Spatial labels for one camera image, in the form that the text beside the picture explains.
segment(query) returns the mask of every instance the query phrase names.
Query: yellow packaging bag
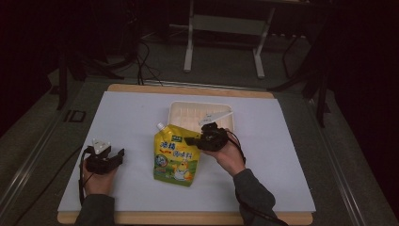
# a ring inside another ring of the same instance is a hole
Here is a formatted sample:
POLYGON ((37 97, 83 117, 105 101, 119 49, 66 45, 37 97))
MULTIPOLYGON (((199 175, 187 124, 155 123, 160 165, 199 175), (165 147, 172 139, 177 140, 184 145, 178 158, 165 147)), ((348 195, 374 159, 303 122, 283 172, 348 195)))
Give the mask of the yellow packaging bag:
POLYGON ((153 178, 180 186, 191 186, 200 161, 197 146, 188 146, 185 137, 200 137, 200 133, 162 123, 154 136, 153 178))

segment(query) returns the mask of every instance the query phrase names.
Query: sleeve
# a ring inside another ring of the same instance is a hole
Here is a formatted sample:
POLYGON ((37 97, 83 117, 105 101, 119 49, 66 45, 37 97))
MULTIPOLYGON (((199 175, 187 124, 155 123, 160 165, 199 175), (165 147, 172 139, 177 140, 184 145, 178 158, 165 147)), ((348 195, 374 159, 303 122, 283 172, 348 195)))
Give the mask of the sleeve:
POLYGON ((246 226, 272 226, 278 225, 271 220, 256 215, 248 210, 249 206, 254 211, 266 214, 276 218, 273 206, 276 200, 270 191, 268 191, 253 175, 251 169, 244 169, 233 177, 237 200, 240 202, 240 214, 246 226))
POLYGON ((115 225, 115 199, 106 195, 88 195, 74 225, 115 225))

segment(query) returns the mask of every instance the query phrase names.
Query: green logo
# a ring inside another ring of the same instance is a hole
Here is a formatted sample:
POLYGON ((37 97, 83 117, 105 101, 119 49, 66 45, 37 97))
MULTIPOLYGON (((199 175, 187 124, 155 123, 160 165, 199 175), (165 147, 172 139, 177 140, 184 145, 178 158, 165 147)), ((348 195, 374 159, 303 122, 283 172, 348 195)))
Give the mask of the green logo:
POLYGON ((182 142, 183 138, 182 137, 177 137, 177 136, 172 136, 172 141, 174 142, 182 142))

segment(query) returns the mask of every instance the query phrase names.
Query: gray floor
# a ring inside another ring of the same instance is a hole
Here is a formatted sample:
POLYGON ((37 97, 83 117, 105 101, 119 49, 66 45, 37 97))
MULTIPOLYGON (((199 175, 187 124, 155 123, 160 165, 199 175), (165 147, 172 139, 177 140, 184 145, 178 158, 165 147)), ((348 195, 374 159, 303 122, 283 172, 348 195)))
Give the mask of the gray floor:
MULTIPOLYGON (((267 87, 287 81, 280 62, 281 54, 289 43, 284 37, 267 40, 262 53, 267 77, 259 80, 249 48, 215 48, 205 39, 205 35, 197 34, 191 73, 183 72, 184 30, 177 29, 176 33, 172 33, 168 43, 158 41, 155 36, 144 38, 150 46, 147 64, 163 85, 222 86, 265 91, 267 87)), ((305 40, 294 46, 288 56, 291 73, 308 50, 305 40)), ((145 54, 146 48, 141 46, 140 55, 145 54)), ((118 74, 126 76, 125 83, 134 84, 136 72, 137 66, 133 65, 118 74)), ((144 68, 143 76, 153 77, 148 68, 144 68)), ((56 72, 50 77, 57 83, 56 72)), ((56 110, 57 96, 46 94, 1 138, 2 205, 6 197, 4 194, 14 197, 9 199, 7 206, 2 206, 1 225, 13 225, 31 203, 34 205, 18 225, 60 225, 56 220, 56 209, 77 154, 59 173, 57 170, 82 145, 103 92, 115 82, 95 73, 91 73, 84 83, 70 79, 69 101, 63 110, 56 110), (80 123, 64 122, 69 109, 86 111, 87 117, 80 123), (14 174, 32 153, 37 153, 32 156, 38 159, 37 164, 25 167, 32 171, 20 171, 24 178, 14 180, 25 183, 24 189, 13 186, 13 192, 8 192, 14 174), (54 175, 57 177, 34 202, 54 175)), ((154 79, 146 81, 146 84, 159 86, 154 79)), ((299 84, 274 94, 282 107, 316 205, 312 225, 399 225, 334 101, 334 94, 328 93, 330 112, 325 114, 326 128, 322 129, 314 117, 314 100, 302 98, 302 87, 303 84, 299 84)))

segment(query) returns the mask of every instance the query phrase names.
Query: white plastic container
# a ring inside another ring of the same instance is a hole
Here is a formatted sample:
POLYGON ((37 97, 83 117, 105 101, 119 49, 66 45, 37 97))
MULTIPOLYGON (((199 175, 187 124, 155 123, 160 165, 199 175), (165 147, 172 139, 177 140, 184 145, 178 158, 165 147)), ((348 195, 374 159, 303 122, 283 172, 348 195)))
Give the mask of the white plastic container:
MULTIPOLYGON (((169 110, 169 124, 180 126, 184 129, 200 133, 200 121, 209 113, 231 111, 229 105, 195 103, 195 102, 173 102, 169 110)), ((218 128, 228 128, 234 131, 232 114, 216 121, 218 128)))

